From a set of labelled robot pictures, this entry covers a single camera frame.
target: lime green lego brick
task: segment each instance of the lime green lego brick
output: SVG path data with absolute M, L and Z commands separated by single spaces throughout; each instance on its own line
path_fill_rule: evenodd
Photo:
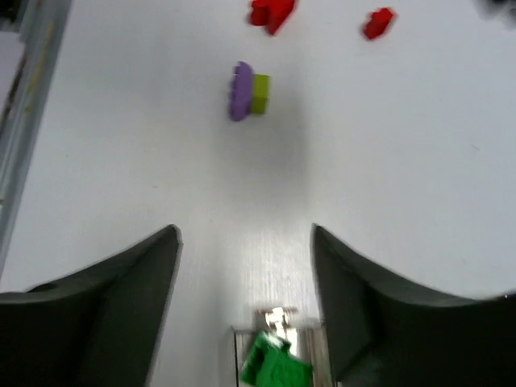
M 252 83 L 252 113 L 265 114 L 267 111 L 269 84 L 269 75 L 255 74 Z
M 256 377 L 256 387 L 310 387 L 313 367 L 288 352 L 270 351 Z
M 290 345 L 290 342 L 271 332 L 260 332 L 254 340 L 248 358 L 243 363 L 240 380 L 248 385 L 256 385 L 256 378 L 266 357 L 274 352 L 287 352 Z

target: red lego brick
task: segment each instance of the red lego brick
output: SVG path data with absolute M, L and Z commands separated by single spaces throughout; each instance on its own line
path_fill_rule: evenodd
M 249 22 L 253 26 L 265 26 L 267 32 L 275 35 L 295 7 L 295 0 L 253 0 Z
M 268 23 L 268 6 L 269 0 L 253 0 L 251 3 L 251 14 L 249 22 L 253 26 L 265 26 Z
M 369 16 L 369 21 L 362 29 L 365 37 L 369 40 L 384 35 L 389 25 L 392 24 L 397 17 L 390 8 L 381 8 L 376 12 L 372 12 Z
M 295 5 L 295 0 L 271 0 L 269 20 L 265 27 L 269 34 L 276 34 L 292 13 Z

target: white surface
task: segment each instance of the white surface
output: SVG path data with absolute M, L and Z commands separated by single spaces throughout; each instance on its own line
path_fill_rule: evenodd
M 516 32 L 468 0 L 305 0 L 275 38 L 243 0 L 75 2 L 1 291 L 65 275 L 166 223 L 185 247 L 153 386 L 208 386 L 257 306 L 317 317 L 310 224 L 436 288 L 514 287 Z M 238 60 L 268 113 L 227 119 Z
M 19 41 L 17 33 L 0 31 L 0 116 L 24 50 L 25 44 Z

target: toy block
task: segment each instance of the toy block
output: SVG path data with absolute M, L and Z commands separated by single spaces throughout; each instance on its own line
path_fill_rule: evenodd
M 295 5 L 295 0 L 272 0 L 269 8 L 268 24 L 265 27 L 269 34 L 276 34 L 277 30 L 280 29 L 292 13 Z
M 249 22 L 253 26 L 265 26 L 270 35 L 275 35 L 295 5 L 295 0 L 253 0 Z
M 233 121 L 242 121 L 251 113 L 253 78 L 252 67 L 239 62 L 231 83 L 229 116 Z
M 269 0 L 253 0 L 251 3 L 251 14 L 249 22 L 253 26 L 264 26 L 268 23 Z
M 396 19 L 396 14 L 390 8 L 381 8 L 369 15 L 369 21 L 362 28 L 362 32 L 369 40 L 385 34 L 389 25 Z
M 254 340 L 247 360 L 243 363 L 240 380 L 249 385 L 256 385 L 256 380 L 267 356 L 277 351 L 287 352 L 289 349 L 290 343 L 288 341 L 270 332 L 259 333 Z
M 255 74 L 252 86 L 251 112 L 265 114 L 268 105 L 269 75 Z
M 270 351 L 256 378 L 256 387 L 310 387 L 313 367 L 288 352 Z

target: dark object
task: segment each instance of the dark object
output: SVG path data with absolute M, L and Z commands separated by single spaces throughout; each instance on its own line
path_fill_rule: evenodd
M 502 10 L 505 10 L 507 3 L 513 0 L 478 0 L 481 10 L 485 11 L 487 15 L 496 15 Z
M 363 26 L 362 32 L 369 40 L 385 34 L 385 31 L 396 19 L 396 14 L 390 8 L 380 8 L 369 15 L 369 21 Z
M 374 264 L 316 226 L 331 372 L 347 387 L 514 386 L 516 296 L 458 298 Z
M 0 294 L 2 387 L 143 387 L 181 247 L 168 226 L 27 293 Z
M 0 0 L 0 18 L 9 19 L 12 23 L 18 16 L 20 0 Z

